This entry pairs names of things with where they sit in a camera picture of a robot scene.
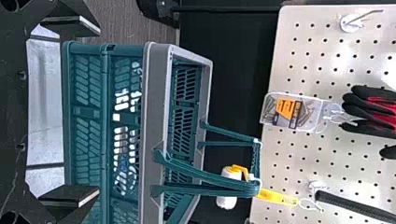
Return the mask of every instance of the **glove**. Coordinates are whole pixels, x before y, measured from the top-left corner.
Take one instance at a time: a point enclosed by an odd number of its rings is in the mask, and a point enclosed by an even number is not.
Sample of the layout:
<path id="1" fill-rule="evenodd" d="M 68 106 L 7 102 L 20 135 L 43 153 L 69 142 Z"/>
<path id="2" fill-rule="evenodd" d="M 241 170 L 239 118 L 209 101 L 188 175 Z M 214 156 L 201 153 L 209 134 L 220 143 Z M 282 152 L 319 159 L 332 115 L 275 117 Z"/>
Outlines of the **glove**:
<path id="1" fill-rule="evenodd" d="M 357 125 L 341 124 L 341 128 L 350 133 L 396 139 L 396 92 L 366 86 L 352 87 L 352 93 L 343 97 L 344 110 L 352 116 Z M 380 151 L 386 159 L 396 159 L 396 146 Z"/>

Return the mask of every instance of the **basket handle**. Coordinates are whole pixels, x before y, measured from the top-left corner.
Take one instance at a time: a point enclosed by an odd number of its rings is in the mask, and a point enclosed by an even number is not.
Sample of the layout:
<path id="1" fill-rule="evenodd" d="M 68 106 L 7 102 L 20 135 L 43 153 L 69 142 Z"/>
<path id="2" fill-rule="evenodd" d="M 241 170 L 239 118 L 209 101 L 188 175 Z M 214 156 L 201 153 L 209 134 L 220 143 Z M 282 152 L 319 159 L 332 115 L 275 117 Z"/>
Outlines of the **basket handle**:
<path id="1" fill-rule="evenodd" d="M 205 121 L 200 121 L 200 127 L 208 132 L 222 134 L 233 139 L 240 141 L 230 141 L 230 142 L 217 142 L 217 141 L 207 141 L 198 142 L 198 149 L 203 149 L 204 147 L 253 147 L 253 158 L 251 162 L 250 172 L 254 174 L 257 178 L 260 178 L 260 151 L 262 150 L 262 142 L 259 139 L 241 133 L 231 132 L 225 129 L 211 126 Z"/>
<path id="2" fill-rule="evenodd" d="M 238 197 L 251 198 L 259 194 L 260 191 L 260 183 L 258 181 L 245 182 L 233 180 L 221 175 L 214 175 L 206 171 L 198 170 L 183 161 L 173 159 L 168 155 L 163 155 L 162 151 L 159 149 L 154 150 L 154 161 L 171 169 L 172 171 L 181 172 L 184 175 L 200 179 L 213 186 L 168 183 L 164 186 L 152 186 L 153 191 L 151 193 L 153 194 L 153 197 L 158 196 L 164 191 L 171 191 L 210 196 L 237 194 Z"/>

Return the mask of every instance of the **white pegboard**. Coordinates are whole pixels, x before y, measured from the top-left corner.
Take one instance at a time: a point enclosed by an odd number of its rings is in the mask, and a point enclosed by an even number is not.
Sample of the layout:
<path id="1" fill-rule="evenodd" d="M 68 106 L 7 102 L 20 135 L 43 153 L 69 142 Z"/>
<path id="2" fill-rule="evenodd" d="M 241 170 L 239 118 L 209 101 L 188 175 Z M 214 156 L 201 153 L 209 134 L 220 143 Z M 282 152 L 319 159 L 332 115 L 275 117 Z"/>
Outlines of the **white pegboard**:
<path id="1" fill-rule="evenodd" d="M 348 14 L 373 9 L 354 34 L 340 29 Z M 396 6 L 283 7 L 277 26 L 270 91 L 330 99 L 342 103 L 353 85 L 396 89 Z M 263 130 L 263 187 L 312 197 L 307 185 L 324 181 L 330 193 L 396 213 L 396 161 L 378 152 L 396 141 L 344 132 L 333 124 L 321 134 Z M 382 223 L 321 203 L 325 213 L 253 200 L 254 223 Z"/>

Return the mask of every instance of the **pegboard hook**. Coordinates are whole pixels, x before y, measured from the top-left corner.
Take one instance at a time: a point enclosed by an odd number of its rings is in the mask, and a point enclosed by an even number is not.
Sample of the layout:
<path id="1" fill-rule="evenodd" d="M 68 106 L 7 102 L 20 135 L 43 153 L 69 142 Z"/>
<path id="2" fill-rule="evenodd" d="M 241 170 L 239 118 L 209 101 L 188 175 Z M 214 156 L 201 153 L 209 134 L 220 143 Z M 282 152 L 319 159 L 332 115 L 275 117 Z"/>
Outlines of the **pegboard hook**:
<path id="1" fill-rule="evenodd" d="M 366 12 L 362 15 L 357 15 L 357 14 L 349 14 L 346 15 L 341 19 L 341 30 L 343 30 L 346 33 L 355 33 L 357 32 L 360 28 L 363 28 L 363 20 L 365 17 L 375 14 L 375 13 L 382 13 L 384 12 L 383 9 L 374 9 L 369 12 Z"/>

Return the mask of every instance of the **yellow tag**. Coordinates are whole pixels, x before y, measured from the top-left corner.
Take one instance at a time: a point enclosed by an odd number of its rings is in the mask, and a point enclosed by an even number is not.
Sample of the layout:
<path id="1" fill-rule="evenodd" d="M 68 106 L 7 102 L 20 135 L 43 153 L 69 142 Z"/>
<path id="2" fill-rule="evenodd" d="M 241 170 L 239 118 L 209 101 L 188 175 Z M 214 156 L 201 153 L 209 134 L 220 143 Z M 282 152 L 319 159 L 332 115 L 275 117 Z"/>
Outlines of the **yellow tag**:
<path id="1" fill-rule="evenodd" d="M 280 98 L 277 100 L 276 112 L 285 119 L 291 119 L 295 107 L 295 100 Z"/>
<path id="2" fill-rule="evenodd" d="M 232 171 L 242 171 L 245 180 L 248 181 L 248 168 L 243 166 L 233 165 Z"/>
<path id="3" fill-rule="evenodd" d="M 276 193 L 268 189 L 260 189 L 260 193 L 256 196 L 256 198 L 268 203 L 278 203 L 293 207 L 297 206 L 299 201 L 296 197 Z"/>

